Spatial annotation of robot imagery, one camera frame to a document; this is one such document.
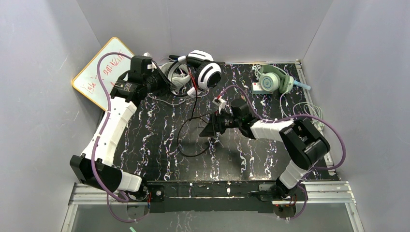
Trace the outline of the black and white headphones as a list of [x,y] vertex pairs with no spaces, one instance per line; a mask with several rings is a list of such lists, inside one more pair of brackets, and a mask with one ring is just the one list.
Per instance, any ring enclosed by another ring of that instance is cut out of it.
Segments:
[[190,97],[196,97],[199,93],[214,88],[221,80],[222,71],[220,65],[213,63],[213,57],[204,51],[193,50],[186,55],[183,61],[188,67],[194,68],[195,74],[190,76],[193,87],[187,91]]

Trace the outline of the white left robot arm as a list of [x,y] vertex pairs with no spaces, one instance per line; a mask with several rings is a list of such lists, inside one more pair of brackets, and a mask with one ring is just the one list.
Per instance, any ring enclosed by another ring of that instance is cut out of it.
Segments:
[[121,74],[113,88],[108,90],[101,77],[100,65],[109,55],[103,55],[97,63],[97,78],[107,102],[105,114],[82,154],[71,157],[70,167],[80,183],[108,194],[115,191],[138,192],[143,186],[142,177],[113,167],[118,142],[139,103],[148,94],[175,89],[175,85],[157,62],[142,55],[130,58],[129,70]]

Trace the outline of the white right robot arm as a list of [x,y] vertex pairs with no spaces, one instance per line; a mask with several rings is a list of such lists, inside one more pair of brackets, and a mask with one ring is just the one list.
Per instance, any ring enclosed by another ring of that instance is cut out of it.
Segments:
[[220,109],[212,113],[200,137],[214,137],[217,133],[223,134],[227,129],[234,128],[250,139],[282,142],[290,156],[289,164],[274,185],[268,190],[250,192],[250,196],[291,196],[302,178],[331,149],[328,141],[308,119],[274,122],[259,119],[243,99],[233,100],[230,111]]

